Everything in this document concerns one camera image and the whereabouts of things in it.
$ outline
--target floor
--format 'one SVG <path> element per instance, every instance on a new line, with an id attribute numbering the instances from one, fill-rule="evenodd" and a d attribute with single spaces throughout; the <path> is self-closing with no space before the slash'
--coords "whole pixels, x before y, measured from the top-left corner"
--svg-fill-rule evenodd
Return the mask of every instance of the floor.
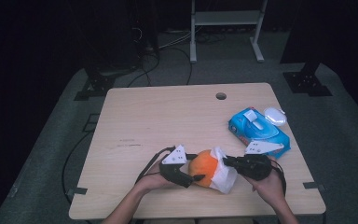
<path id="1" fill-rule="evenodd" d="M 252 34 L 208 35 L 209 41 L 197 45 L 196 63 L 189 63 L 189 45 L 185 40 L 162 50 L 159 61 L 145 56 L 144 68 L 117 78 L 114 88 L 269 83 L 286 112 L 315 182 L 322 188 L 327 223 L 358 223 L 357 104 L 345 91 L 337 74 L 323 64 L 316 76 L 332 96 L 309 97 L 306 93 L 292 93 L 282 73 L 299 71 L 304 64 L 280 63 L 289 33 L 261 33 L 259 45 L 265 57 L 263 63 L 255 59 L 249 42 Z M 160 34 L 158 41 L 163 46 L 180 36 Z M 145 71 L 149 71 L 148 76 L 143 75 Z M 0 224 L 85 222 L 68 217 L 70 204 L 64 192 L 76 187 L 92 139 L 88 131 L 95 127 L 93 121 L 97 121 L 103 106 L 103 97 L 74 100 L 86 80 L 87 74 L 81 69 L 63 91 L 24 163 L 15 188 L 0 208 Z M 301 223 L 322 223 L 323 220 L 322 216 L 298 218 Z M 276 223 L 276 217 L 255 219 L 260 223 Z"/>

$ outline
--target person's right hand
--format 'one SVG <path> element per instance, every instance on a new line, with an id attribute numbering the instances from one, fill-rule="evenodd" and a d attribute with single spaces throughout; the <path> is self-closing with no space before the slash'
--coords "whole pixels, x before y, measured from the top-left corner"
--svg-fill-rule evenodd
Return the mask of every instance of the person's right hand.
<path id="1" fill-rule="evenodd" d="M 276 167 L 275 162 L 271 162 L 272 166 Z M 260 197 L 273 208 L 285 202 L 282 181 L 277 171 L 272 169 L 271 174 L 265 179 L 255 181 L 252 178 L 243 176 L 252 186 L 253 191 L 257 191 Z"/>

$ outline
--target person's left hand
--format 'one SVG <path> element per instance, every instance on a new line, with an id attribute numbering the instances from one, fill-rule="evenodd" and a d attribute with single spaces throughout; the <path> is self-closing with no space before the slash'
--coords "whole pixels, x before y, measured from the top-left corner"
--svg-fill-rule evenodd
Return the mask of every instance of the person's left hand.
<path id="1" fill-rule="evenodd" d="M 153 189 L 160 189 L 163 187 L 174 186 L 175 184 L 171 181 L 165 179 L 159 173 L 159 163 L 161 160 L 156 161 L 149 171 L 142 177 L 136 185 L 142 186 L 142 188 L 147 189 L 148 191 Z"/>

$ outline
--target orange ball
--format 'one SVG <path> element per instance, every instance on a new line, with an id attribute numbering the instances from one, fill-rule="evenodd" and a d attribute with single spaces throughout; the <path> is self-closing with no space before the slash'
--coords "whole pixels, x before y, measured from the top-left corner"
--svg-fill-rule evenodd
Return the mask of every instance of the orange ball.
<path id="1" fill-rule="evenodd" d="M 209 188 L 216 167 L 217 159 L 211 156 L 210 149 L 206 149 L 201 151 L 194 160 L 190 161 L 188 165 L 188 174 L 191 176 L 205 175 L 200 181 L 195 181 L 194 183 Z"/>

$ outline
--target wooden table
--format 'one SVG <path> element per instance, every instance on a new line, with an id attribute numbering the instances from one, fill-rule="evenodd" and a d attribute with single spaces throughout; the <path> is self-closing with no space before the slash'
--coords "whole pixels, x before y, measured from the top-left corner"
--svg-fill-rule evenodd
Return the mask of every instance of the wooden table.
<path id="1" fill-rule="evenodd" d="M 217 99 L 219 92 L 227 98 Z M 199 153 L 220 146 L 230 156 L 243 156 L 245 145 L 228 130 L 227 122 L 248 106 L 260 112 L 270 106 L 281 108 L 267 83 L 110 90 L 78 182 L 87 193 L 75 195 L 69 216 L 108 216 L 151 158 L 165 147 L 182 144 L 187 153 Z M 296 139 L 288 124 L 281 129 L 289 135 L 292 148 L 278 160 L 286 176 L 286 199 L 296 215 L 322 214 L 325 205 L 319 191 L 303 186 L 313 178 Z M 238 176 L 229 194 L 196 185 L 154 190 L 143 198 L 134 217 L 267 215 L 275 214 Z"/>

